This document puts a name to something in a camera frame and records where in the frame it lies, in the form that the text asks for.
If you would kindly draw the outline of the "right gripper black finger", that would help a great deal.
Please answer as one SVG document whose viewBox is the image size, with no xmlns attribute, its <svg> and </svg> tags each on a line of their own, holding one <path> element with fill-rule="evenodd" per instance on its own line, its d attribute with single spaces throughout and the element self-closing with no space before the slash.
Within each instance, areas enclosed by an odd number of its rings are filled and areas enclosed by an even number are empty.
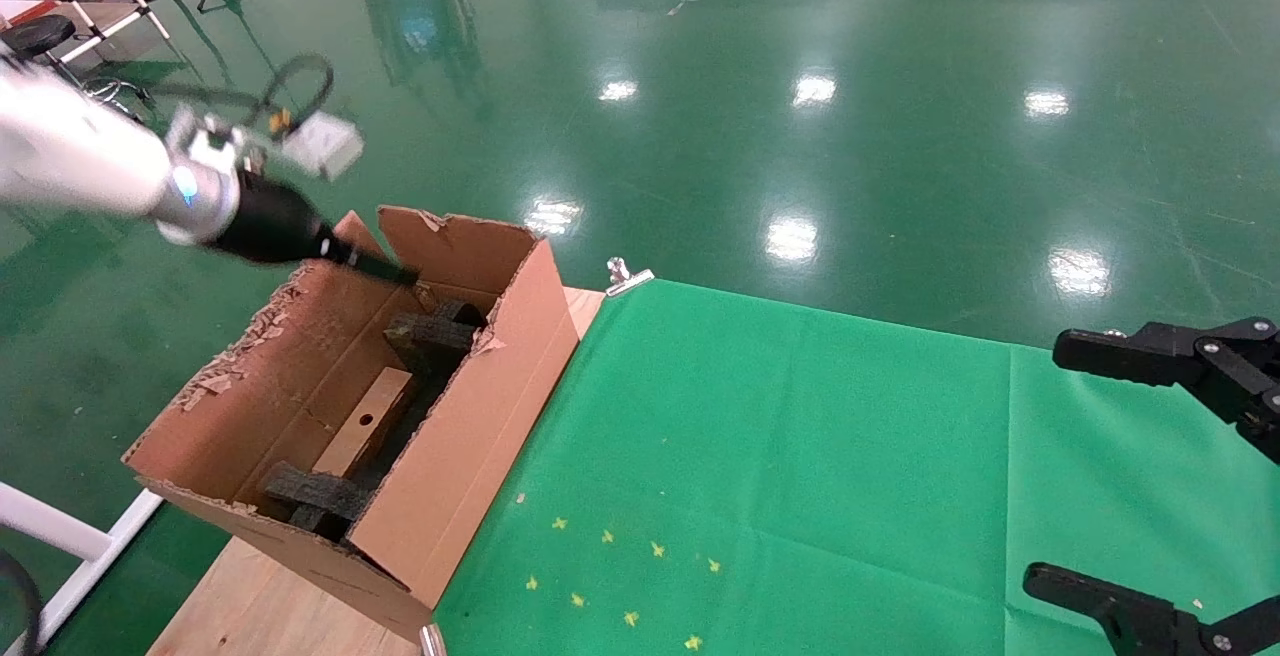
<svg viewBox="0 0 1280 656">
<path fill-rule="evenodd" d="M 1208 329 L 1148 322 L 1132 334 L 1068 329 L 1055 340 L 1052 359 L 1070 372 L 1180 387 L 1279 461 L 1276 322 L 1245 318 Z"/>
<path fill-rule="evenodd" d="M 1091 618 L 1115 655 L 1257 655 L 1279 642 L 1275 594 L 1204 623 L 1174 602 L 1052 564 L 1030 564 L 1027 594 Z"/>
</svg>

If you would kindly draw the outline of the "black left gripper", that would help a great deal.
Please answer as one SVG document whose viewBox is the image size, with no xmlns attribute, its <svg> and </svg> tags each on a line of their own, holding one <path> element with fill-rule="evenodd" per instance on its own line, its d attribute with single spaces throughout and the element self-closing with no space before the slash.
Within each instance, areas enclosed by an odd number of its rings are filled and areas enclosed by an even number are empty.
<svg viewBox="0 0 1280 656">
<path fill-rule="evenodd" d="M 330 259 L 393 284 L 417 283 L 419 272 L 335 236 L 312 202 L 288 183 L 237 174 L 239 200 L 225 229 L 205 246 L 257 264 Z"/>
</svg>

